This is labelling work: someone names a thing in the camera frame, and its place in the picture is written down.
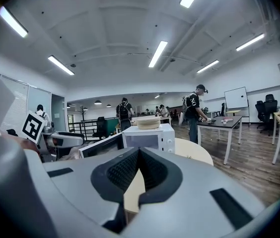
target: table leg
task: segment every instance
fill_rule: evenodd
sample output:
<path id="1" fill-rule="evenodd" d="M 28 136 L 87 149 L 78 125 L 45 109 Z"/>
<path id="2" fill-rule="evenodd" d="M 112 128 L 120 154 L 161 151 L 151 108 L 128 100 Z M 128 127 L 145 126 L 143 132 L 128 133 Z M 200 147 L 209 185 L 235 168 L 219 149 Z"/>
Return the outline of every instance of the table leg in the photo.
<path id="1" fill-rule="evenodd" d="M 232 129 L 228 132 L 228 142 L 227 142 L 227 148 L 226 148 L 226 154 L 224 159 L 224 165 L 226 165 L 228 156 L 229 156 L 229 150 L 230 150 L 230 144 L 231 144 L 231 135 L 232 135 Z"/>
<path id="2" fill-rule="evenodd" d="M 202 135 L 201 135 L 201 127 L 198 126 L 198 144 L 201 145 Z"/>
<path id="3" fill-rule="evenodd" d="M 279 129 L 279 138 L 278 138 L 277 148 L 276 148 L 276 152 L 275 152 L 274 159 L 273 159 L 273 164 L 276 163 L 278 153 L 279 153 L 279 149 L 280 149 L 280 129 Z"/>
<path id="4" fill-rule="evenodd" d="M 274 135 L 273 135 L 273 142 L 272 142 L 272 145 L 275 144 L 276 130 L 277 130 L 277 118 L 276 118 L 276 116 L 274 116 Z"/>
<path id="5" fill-rule="evenodd" d="M 239 122 L 239 139 L 238 139 L 238 144 L 240 144 L 240 140 L 241 140 L 241 125 L 242 125 L 242 119 Z"/>

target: green panel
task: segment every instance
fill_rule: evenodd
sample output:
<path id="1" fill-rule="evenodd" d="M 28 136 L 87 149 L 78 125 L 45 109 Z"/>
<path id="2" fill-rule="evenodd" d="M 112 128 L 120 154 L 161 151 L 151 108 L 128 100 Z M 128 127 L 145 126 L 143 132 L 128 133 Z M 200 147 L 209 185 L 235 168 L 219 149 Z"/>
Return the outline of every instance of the green panel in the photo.
<path id="1" fill-rule="evenodd" d="M 111 132 L 116 131 L 116 125 L 119 123 L 119 119 L 109 119 L 107 120 L 107 135 L 108 137 Z"/>

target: window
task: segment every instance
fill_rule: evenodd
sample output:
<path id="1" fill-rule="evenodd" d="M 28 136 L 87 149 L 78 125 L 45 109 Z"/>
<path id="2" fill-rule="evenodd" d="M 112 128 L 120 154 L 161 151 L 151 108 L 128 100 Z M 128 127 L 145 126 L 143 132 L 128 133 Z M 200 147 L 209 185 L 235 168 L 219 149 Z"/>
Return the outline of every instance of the window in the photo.
<path id="1" fill-rule="evenodd" d="M 70 131 L 74 131 L 74 124 L 71 124 L 74 122 L 74 115 L 67 115 L 68 119 L 69 119 L 69 129 Z"/>

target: black t-shirt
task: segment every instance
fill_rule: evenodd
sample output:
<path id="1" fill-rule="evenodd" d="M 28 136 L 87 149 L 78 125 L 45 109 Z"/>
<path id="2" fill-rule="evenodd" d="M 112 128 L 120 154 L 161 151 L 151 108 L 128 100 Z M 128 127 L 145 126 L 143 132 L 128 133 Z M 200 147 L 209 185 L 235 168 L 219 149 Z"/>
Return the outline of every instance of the black t-shirt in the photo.
<path id="1" fill-rule="evenodd" d="M 119 106 L 120 104 L 116 107 L 116 113 L 119 114 Z M 132 106 L 130 103 L 127 103 L 126 108 L 128 109 L 128 111 L 130 112 L 130 109 L 132 109 Z"/>
<path id="2" fill-rule="evenodd" d="M 196 93 L 193 93 L 190 97 L 187 98 L 186 105 L 188 109 L 186 110 L 185 117 L 198 119 L 200 115 L 196 111 L 196 108 L 200 107 L 200 101 Z"/>

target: jeans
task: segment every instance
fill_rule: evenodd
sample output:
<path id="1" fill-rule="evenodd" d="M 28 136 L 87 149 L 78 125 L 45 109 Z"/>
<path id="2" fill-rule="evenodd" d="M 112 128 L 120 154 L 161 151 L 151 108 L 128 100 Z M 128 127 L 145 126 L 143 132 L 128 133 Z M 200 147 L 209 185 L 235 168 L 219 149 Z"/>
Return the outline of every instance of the jeans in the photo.
<path id="1" fill-rule="evenodd" d="M 195 118 L 189 118 L 189 124 L 190 124 L 190 141 L 193 143 L 198 143 L 198 125 L 197 125 L 197 119 Z"/>

